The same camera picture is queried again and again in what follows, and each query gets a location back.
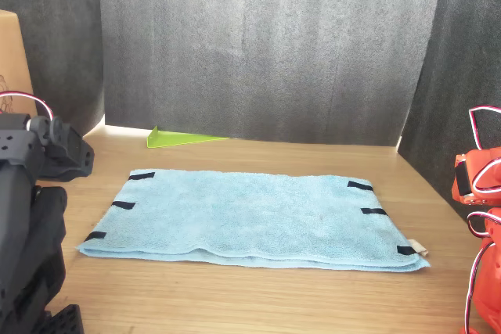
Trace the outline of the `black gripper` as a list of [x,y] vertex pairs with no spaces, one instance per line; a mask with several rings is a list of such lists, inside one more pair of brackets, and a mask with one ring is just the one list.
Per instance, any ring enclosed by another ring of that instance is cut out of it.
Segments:
[[39,180],[69,182],[92,173],[94,150],[60,117],[37,116],[30,121],[29,131],[41,142],[42,163]]

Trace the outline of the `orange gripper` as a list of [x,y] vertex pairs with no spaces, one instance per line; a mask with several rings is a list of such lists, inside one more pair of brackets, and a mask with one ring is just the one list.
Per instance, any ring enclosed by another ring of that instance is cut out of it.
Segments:
[[500,147],[456,155],[452,197],[465,205],[500,205]]

